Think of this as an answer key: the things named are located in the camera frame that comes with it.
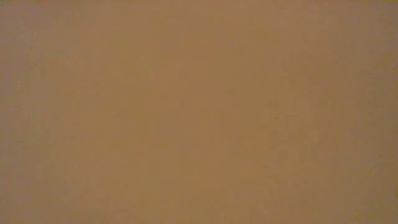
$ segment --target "plain wall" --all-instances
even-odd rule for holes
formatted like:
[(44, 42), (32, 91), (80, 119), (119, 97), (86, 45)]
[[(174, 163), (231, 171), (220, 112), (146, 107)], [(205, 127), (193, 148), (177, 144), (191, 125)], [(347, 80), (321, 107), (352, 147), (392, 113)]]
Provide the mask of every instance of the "plain wall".
[(398, 223), (398, 7), (0, 5), (0, 223)]

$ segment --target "tan wall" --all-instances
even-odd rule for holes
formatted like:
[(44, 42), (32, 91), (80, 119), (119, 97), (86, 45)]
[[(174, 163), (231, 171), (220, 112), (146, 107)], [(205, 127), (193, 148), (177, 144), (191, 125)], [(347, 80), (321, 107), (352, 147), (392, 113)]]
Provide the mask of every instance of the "tan wall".
[(2, 4), (1, 223), (397, 223), (396, 5)]

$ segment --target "beige background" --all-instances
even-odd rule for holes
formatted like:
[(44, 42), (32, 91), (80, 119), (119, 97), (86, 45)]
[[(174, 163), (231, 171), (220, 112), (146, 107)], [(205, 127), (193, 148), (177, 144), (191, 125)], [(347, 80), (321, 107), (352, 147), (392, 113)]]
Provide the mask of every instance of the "beige background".
[(0, 5), (0, 223), (397, 223), (397, 5), (182, 2)]

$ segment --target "brown surface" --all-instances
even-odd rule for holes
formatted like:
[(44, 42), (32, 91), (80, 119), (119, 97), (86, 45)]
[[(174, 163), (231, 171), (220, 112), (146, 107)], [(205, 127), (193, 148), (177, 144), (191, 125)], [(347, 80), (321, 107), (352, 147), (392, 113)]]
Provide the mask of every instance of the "brown surface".
[(398, 223), (396, 5), (209, 2), (0, 6), (0, 223)]

